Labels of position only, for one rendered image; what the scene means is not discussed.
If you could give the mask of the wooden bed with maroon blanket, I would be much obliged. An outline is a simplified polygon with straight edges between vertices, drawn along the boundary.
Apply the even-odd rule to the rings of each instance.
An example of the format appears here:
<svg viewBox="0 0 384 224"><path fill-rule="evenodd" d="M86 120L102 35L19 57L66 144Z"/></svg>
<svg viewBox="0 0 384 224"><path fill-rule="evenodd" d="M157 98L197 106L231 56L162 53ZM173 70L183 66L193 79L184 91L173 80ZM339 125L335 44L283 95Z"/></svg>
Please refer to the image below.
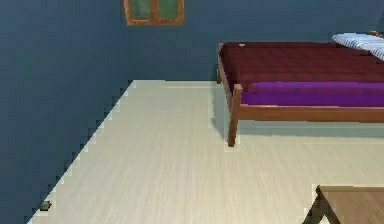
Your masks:
<svg viewBox="0 0 384 224"><path fill-rule="evenodd" d="M238 122L384 123L384 61L335 43L226 42L218 45L217 82Z"/></svg>

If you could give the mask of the white striped pillow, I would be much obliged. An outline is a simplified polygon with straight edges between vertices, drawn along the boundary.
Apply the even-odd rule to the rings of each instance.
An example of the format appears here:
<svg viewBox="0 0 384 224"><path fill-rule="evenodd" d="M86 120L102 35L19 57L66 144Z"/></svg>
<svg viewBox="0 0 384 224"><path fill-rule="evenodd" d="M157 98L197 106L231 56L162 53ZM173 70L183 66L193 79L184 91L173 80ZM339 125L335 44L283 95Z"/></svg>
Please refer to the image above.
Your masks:
<svg viewBox="0 0 384 224"><path fill-rule="evenodd" d="M367 51L384 62L384 37L358 33L341 33L333 35L332 40L351 49Z"/></svg>

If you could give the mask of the wooden framed window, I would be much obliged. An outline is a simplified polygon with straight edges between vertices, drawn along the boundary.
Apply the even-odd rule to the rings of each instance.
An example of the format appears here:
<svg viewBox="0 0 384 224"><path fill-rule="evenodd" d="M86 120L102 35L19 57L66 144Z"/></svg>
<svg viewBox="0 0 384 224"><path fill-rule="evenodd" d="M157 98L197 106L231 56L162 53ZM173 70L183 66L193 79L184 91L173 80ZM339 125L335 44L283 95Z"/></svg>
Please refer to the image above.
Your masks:
<svg viewBox="0 0 384 224"><path fill-rule="evenodd" d="M183 25L184 0L123 0L128 25Z"/></svg>

